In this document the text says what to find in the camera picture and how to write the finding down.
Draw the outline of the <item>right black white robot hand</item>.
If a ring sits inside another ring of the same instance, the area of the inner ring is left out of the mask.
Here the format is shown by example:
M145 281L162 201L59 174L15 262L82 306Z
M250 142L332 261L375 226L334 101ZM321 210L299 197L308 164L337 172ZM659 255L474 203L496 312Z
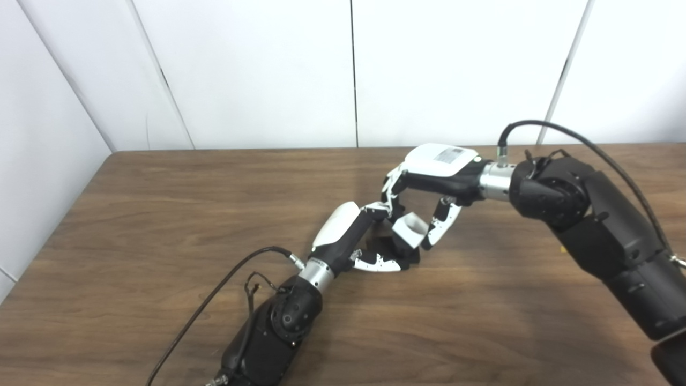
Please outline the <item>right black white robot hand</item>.
M464 207L485 200L508 202L514 164L484 159L474 149L422 144L385 177L382 203L390 209L394 242L399 249L431 249L456 222ZM438 200L431 222L404 213L405 190L435 193Z

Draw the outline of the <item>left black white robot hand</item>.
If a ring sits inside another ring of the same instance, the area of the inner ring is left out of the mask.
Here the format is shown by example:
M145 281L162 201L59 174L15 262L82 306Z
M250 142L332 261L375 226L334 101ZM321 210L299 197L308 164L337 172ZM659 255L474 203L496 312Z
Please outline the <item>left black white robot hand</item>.
M359 207L348 201L338 206L319 230L308 261L299 278L311 284L320 294L341 273L351 269L369 273L395 273L409 269L390 253L357 245L367 230L388 217L388 205L379 201Z

